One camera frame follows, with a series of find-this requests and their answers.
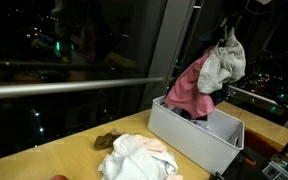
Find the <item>white towel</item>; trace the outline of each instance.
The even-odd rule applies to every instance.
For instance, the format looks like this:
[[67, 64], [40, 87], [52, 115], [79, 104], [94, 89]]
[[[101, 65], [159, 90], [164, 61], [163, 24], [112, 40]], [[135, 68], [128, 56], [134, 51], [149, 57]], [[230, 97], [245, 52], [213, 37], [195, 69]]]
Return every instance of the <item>white towel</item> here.
[[238, 81], [245, 74], [245, 52], [235, 37], [234, 29], [230, 31], [225, 46], [216, 46], [202, 66], [197, 82], [201, 93], [210, 94], [222, 89], [223, 83]]
[[150, 153], [134, 136], [124, 134], [113, 143], [114, 151], [99, 165], [102, 180], [165, 180], [174, 176], [177, 164], [173, 154]]

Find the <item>gray cloth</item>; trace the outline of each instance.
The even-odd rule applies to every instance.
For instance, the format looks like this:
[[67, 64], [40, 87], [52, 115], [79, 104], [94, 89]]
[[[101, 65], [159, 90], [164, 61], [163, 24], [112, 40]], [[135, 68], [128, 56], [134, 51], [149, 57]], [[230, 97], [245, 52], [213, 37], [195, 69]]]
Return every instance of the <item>gray cloth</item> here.
[[217, 45], [203, 64], [197, 82], [199, 92], [210, 94], [222, 89], [223, 83], [238, 81], [245, 75], [245, 66], [243, 46], [236, 39], [232, 28], [225, 46]]

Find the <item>tabletop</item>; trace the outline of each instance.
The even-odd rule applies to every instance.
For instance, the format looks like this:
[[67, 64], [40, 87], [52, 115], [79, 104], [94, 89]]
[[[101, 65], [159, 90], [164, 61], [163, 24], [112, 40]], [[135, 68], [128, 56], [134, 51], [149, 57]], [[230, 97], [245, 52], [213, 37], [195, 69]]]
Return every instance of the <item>tabletop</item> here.
[[[245, 123], [245, 128], [267, 138], [277, 148], [282, 148], [288, 141], [288, 129], [266, 119], [249, 113], [239, 107], [223, 102], [217, 106]], [[111, 123], [107, 123], [26, 151], [0, 159], [0, 179], [8, 180], [46, 180], [62, 174], [70, 180], [100, 179], [98, 165], [112, 148], [95, 150], [93, 144], [97, 136], [105, 135], [112, 129], [126, 131], [128, 134], [141, 134], [157, 138], [147, 129], [150, 110], [143, 111]], [[210, 174], [186, 158], [183, 154], [162, 141], [168, 151], [175, 155], [178, 174], [184, 179], [206, 180]]]

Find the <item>storage bin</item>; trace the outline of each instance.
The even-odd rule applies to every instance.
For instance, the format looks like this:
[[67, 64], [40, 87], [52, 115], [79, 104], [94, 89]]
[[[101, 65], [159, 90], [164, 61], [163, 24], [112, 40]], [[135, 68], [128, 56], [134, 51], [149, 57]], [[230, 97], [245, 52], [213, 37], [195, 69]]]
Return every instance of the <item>storage bin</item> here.
[[163, 101], [164, 96], [153, 100], [148, 129], [206, 171], [223, 174], [244, 148], [244, 123], [215, 109], [201, 121], [214, 135], [163, 107]]

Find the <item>pink cloth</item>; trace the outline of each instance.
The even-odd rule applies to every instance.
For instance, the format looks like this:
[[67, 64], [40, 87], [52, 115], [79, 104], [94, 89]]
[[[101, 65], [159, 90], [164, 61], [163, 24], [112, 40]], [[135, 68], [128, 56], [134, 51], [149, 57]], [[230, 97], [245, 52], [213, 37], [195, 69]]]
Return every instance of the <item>pink cloth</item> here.
[[210, 49], [204, 55], [191, 64], [176, 80], [173, 88], [165, 98], [168, 106], [174, 106], [186, 110], [192, 119], [202, 117], [214, 110], [214, 104], [208, 94], [200, 93], [197, 89], [197, 80], [206, 59], [210, 55]]
[[182, 175], [169, 175], [165, 180], [183, 180]]
[[139, 134], [134, 135], [134, 139], [142, 145], [150, 154], [167, 152], [167, 147], [155, 138], [147, 138]]

